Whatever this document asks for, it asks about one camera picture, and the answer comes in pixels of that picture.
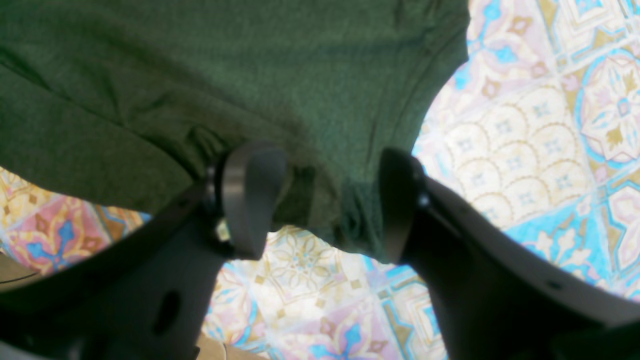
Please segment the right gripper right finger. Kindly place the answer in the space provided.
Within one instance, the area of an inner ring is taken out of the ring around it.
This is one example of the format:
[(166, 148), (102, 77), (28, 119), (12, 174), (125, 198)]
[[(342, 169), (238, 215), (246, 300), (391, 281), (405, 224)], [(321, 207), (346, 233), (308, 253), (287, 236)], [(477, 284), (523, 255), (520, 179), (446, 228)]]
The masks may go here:
[(382, 151), (384, 253), (429, 292), (451, 360), (637, 360), (638, 303), (514, 242), (410, 153)]

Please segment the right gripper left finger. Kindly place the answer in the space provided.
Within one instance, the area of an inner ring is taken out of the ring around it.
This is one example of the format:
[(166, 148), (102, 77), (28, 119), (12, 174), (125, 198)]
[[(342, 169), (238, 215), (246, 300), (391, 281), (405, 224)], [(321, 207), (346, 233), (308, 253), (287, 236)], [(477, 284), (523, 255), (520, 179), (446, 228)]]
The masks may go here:
[(251, 141), (126, 239), (1, 293), (3, 360), (194, 360), (215, 280), (260, 260), (286, 153)]

